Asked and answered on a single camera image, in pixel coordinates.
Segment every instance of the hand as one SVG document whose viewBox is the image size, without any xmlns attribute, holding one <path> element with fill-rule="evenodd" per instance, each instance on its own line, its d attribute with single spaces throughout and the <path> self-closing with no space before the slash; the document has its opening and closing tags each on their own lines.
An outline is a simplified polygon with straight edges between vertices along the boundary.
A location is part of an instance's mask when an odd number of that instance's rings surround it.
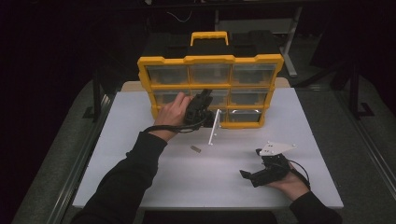
<svg viewBox="0 0 396 224">
<path fill-rule="evenodd" d="M 179 92 L 174 102 L 166 104 L 161 108 L 157 118 L 154 121 L 154 125 L 182 125 L 184 115 L 190 101 L 190 96 L 187 96 L 183 92 Z M 166 142 L 177 134 L 167 130 L 152 131 L 149 133 L 160 137 Z"/>
<path fill-rule="evenodd" d="M 283 179 L 269 183 L 266 186 L 279 189 L 292 201 L 295 201 L 309 192 L 309 188 L 305 183 L 292 172 L 288 172 Z"/>
</svg>

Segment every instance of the person's right arm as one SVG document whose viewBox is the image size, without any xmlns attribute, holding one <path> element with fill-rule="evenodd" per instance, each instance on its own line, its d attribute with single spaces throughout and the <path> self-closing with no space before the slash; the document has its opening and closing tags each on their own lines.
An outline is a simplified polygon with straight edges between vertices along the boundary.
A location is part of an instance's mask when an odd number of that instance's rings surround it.
<svg viewBox="0 0 396 224">
<path fill-rule="evenodd" d="M 282 191 L 292 201 L 290 210 L 301 224 L 340 224 L 341 216 L 326 207 L 297 175 L 289 172 L 282 180 L 267 185 Z"/>
</svg>

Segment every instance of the white table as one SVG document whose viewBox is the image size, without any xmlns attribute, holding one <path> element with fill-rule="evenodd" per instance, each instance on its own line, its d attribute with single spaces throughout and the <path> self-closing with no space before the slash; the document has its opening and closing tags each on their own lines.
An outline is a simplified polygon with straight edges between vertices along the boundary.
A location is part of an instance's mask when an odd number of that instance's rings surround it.
<svg viewBox="0 0 396 224">
<path fill-rule="evenodd" d="M 309 173 L 312 190 L 331 208 L 343 203 L 318 149 L 309 124 L 292 88 L 276 89 L 263 128 L 218 130 L 213 146 L 207 144 L 210 129 L 178 134 L 159 161 L 153 185 L 141 203 L 144 209 L 270 210 L 289 206 L 275 189 L 253 188 L 239 170 L 262 170 L 255 149 L 267 141 L 296 144 L 284 155 L 299 162 Z M 139 131 L 152 125 L 150 102 L 144 91 L 119 92 L 92 154 L 73 202 L 83 207 L 102 177 L 132 149 Z M 190 149 L 200 148 L 201 153 Z"/>
</svg>

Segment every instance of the transparent drawer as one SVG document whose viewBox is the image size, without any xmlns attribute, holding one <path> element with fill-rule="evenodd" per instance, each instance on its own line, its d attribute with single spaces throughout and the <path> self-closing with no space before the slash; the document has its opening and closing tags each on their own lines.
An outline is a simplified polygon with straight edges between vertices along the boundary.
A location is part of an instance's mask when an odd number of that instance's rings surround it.
<svg viewBox="0 0 396 224">
<path fill-rule="evenodd" d="M 217 109 L 211 109 L 210 111 L 213 112 L 214 116 L 216 116 L 216 113 L 218 112 Z M 220 115 L 220 122 L 225 122 L 225 120 L 226 120 L 226 118 L 225 118 L 225 116 L 226 116 L 225 109 L 221 109 L 219 115 Z"/>
<path fill-rule="evenodd" d="M 269 86 L 276 64 L 234 64 L 233 85 Z"/>
<path fill-rule="evenodd" d="M 252 110 L 228 110 L 228 121 L 230 122 L 259 122 L 262 115 L 261 109 Z"/>
<path fill-rule="evenodd" d="M 202 90 L 191 90 L 191 95 L 195 96 L 201 93 Z M 213 97 L 210 106 L 223 106 L 227 105 L 228 90 L 212 90 L 210 95 Z"/>
<path fill-rule="evenodd" d="M 190 66 L 190 78 L 193 84 L 228 83 L 230 65 L 226 63 L 199 63 Z"/>
<path fill-rule="evenodd" d="M 178 93 L 181 91 L 186 93 L 187 95 L 190 95 L 190 90 L 153 91 L 153 94 L 157 105 L 161 106 L 173 102 Z"/>
<path fill-rule="evenodd" d="M 231 105 L 263 105 L 267 89 L 231 90 Z"/>
<path fill-rule="evenodd" d="M 150 65 L 146 66 L 151 84 L 187 84 L 186 65 Z"/>
</svg>

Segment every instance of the black object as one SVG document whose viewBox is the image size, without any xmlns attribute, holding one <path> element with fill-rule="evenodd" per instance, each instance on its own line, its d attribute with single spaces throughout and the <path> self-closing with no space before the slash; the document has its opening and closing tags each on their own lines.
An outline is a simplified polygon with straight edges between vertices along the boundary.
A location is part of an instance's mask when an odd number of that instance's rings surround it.
<svg viewBox="0 0 396 224">
<path fill-rule="evenodd" d="M 261 150 L 261 148 L 256 149 L 257 155 L 260 155 Z M 251 181 L 254 188 L 280 180 L 291 170 L 289 161 L 283 154 L 262 156 L 262 164 L 265 169 L 254 174 L 243 170 L 239 171 L 242 177 Z"/>
<path fill-rule="evenodd" d="M 199 123 L 204 120 L 204 127 L 213 127 L 214 115 L 212 111 L 207 108 L 212 103 L 213 97 L 210 96 L 212 90 L 204 89 L 201 94 L 196 94 L 195 97 L 189 103 L 186 109 L 186 115 L 184 117 L 184 123 L 188 125 Z"/>
</svg>

